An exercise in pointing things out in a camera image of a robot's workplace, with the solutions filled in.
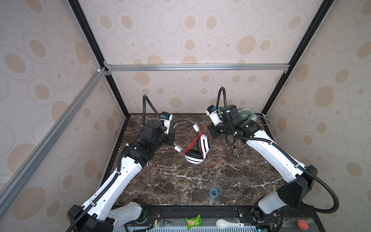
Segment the white black headphones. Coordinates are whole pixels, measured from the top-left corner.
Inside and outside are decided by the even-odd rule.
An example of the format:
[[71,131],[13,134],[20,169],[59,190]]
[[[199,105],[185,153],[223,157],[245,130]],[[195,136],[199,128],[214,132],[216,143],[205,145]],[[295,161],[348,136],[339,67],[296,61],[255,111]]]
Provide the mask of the white black headphones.
[[207,135],[203,133],[203,131],[199,128],[198,124],[189,120],[189,119],[180,119],[176,121],[171,128],[175,129],[177,125],[180,122],[188,122],[192,125],[193,129],[195,132],[198,133],[198,136],[192,141],[190,146],[186,149],[183,150],[179,145],[177,145],[174,142],[174,149],[182,153],[189,163],[192,164],[202,164],[204,160],[207,158],[207,154],[210,151],[209,147],[209,138]]

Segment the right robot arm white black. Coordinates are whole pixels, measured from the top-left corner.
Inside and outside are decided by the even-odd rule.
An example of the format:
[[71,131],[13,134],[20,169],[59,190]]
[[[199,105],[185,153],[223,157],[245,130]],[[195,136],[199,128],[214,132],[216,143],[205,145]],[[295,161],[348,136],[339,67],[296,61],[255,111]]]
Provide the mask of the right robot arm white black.
[[[212,124],[208,126],[212,137],[232,136],[246,143],[268,161],[285,181],[281,187],[262,197],[253,205],[251,213],[256,221],[264,221],[275,210],[289,206],[304,206],[322,214],[331,214],[339,209],[338,197],[330,186],[317,176],[318,170],[314,166],[306,166],[289,155],[254,120],[242,120],[237,107],[227,104],[224,87],[219,89],[218,98],[223,98],[224,106],[211,105],[206,110],[206,114],[212,120]],[[331,208],[320,209],[302,201],[315,182],[319,183],[332,197]]]

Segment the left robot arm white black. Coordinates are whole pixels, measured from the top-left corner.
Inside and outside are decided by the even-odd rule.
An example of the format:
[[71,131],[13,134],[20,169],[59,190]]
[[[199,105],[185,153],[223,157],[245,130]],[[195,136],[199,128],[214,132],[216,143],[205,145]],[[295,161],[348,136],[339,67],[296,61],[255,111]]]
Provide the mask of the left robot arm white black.
[[175,131],[170,128],[173,116],[164,112],[158,120],[146,121],[146,106],[152,106],[143,96],[142,127],[137,136],[121,151],[118,166],[101,187],[82,206],[68,211],[69,232],[112,232],[124,224],[145,215],[140,201],[117,209],[114,203],[131,180],[147,165],[163,145],[174,144]]

